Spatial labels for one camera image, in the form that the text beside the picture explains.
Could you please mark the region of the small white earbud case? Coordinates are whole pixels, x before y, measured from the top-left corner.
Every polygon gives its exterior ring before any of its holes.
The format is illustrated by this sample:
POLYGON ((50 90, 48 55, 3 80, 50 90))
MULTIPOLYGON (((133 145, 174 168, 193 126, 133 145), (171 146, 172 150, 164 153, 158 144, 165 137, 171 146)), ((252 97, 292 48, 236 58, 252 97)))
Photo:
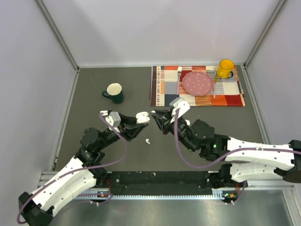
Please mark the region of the small white earbud case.
POLYGON ((137 124, 144 124, 149 123, 150 117, 148 112, 139 112, 136 114, 136 123, 137 124))

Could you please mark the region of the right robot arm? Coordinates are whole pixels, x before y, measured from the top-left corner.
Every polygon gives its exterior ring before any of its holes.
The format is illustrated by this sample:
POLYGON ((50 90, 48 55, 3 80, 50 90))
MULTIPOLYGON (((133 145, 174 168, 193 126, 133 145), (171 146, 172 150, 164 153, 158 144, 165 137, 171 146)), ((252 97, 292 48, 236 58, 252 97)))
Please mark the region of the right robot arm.
POLYGON ((282 179, 301 182, 301 142, 291 140, 284 145, 268 145, 239 140, 215 133, 206 122, 196 120, 189 124, 176 108, 153 110, 151 116, 162 133, 172 133, 176 150, 184 163, 195 169, 207 169, 224 161, 216 173, 209 173, 207 182, 212 188, 242 184, 255 179, 282 179), (180 149, 183 144, 190 152, 210 163, 194 165, 187 161, 180 149))

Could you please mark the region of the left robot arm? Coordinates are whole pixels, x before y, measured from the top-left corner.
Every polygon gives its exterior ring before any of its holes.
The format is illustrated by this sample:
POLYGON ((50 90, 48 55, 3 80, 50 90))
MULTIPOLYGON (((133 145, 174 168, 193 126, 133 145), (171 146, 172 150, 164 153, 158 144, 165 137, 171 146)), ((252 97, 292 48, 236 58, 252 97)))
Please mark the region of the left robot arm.
POLYGON ((150 121, 148 112, 130 117, 107 110, 100 111, 99 117, 108 127, 105 131, 86 129, 80 149, 63 169, 40 188, 19 196, 18 224, 48 226, 59 211, 78 195, 94 186, 103 186, 107 172, 101 164, 102 150, 118 140, 127 145, 150 121))

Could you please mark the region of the dark green mug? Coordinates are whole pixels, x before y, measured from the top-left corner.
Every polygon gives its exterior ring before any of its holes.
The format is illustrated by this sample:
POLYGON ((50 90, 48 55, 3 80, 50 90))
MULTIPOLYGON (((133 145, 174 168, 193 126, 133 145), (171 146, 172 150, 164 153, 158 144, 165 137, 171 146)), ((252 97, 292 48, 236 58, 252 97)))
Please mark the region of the dark green mug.
POLYGON ((124 100, 122 86, 119 83, 110 84, 102 96, 110 99, 115 104, 121 104, 124 100))

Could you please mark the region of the colourful patchwork placemat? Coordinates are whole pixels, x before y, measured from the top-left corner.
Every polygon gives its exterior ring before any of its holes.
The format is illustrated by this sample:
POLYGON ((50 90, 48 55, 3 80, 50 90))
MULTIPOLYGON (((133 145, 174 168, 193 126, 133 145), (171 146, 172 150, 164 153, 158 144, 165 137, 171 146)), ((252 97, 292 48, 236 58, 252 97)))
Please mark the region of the colourful patchwork placemat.
POLYGON ((182 97, 190 106, 245 106, 245 95, 236 66, 232 78, 217 79, 216 98, 213 98, 213 90, 203 97, 194 97, 185 91, 181 83, 177 95, 177 69, 178 66, 174 65, 152 67, 151 106, 169 106, 177 97, 182 97))

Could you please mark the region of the pink polka dot plate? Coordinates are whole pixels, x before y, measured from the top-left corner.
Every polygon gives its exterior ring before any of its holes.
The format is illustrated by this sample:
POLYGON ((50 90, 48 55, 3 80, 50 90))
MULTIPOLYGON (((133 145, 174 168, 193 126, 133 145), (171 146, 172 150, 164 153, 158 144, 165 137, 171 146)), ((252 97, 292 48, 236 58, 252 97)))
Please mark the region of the pink polka dot plate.
POLYGON ((214 88, 214 81, 204 72, 192 71, 183 77, 182 86, 192 96, 205 96, 214 88))

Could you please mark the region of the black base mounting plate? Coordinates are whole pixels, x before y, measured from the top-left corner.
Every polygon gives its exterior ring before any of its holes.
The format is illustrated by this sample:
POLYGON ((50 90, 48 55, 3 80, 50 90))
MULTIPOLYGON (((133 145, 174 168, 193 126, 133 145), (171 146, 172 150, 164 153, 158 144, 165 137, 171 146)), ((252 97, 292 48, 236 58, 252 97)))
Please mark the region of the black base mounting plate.
POLYGON ((99 179, 96 188, 107 188, 113 195, 205 195, 213 189, 241 188, 231 176, 207 171, 113 171, 99 179))

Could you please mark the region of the yellow mug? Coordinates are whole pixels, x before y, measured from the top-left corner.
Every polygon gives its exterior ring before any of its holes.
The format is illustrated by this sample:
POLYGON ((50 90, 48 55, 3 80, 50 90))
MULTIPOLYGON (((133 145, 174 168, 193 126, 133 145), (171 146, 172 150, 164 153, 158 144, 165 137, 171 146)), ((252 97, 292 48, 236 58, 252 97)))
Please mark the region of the yellow mug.
POLYGON ((232 78, 234 76, 234 63, 229 59, 223 59, 219 62, 219 66, 217 69, 217 76, 220 78, 232 78))

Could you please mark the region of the pink handled fork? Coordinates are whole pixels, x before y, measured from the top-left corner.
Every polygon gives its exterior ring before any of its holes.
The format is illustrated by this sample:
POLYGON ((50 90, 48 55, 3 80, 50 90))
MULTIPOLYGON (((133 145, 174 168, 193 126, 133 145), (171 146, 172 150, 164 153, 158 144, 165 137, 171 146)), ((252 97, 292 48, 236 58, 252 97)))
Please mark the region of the pink handled fork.
POLYGON ((176 91, 177 95, 179 95, 181 75, 182 75, 182 67, 179 66, 178 69, 177 69, 177 91, 176 91))

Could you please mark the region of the pink handled knife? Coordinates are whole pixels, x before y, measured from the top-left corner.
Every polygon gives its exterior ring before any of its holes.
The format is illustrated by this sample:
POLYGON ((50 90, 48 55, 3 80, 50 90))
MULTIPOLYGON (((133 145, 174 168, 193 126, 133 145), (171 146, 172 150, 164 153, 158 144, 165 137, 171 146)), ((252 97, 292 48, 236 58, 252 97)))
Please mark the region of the pink handled knife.
POLYGON ((216 98, 216 84, 214 84, 214 89, 213 89, 213 98, 216 98))

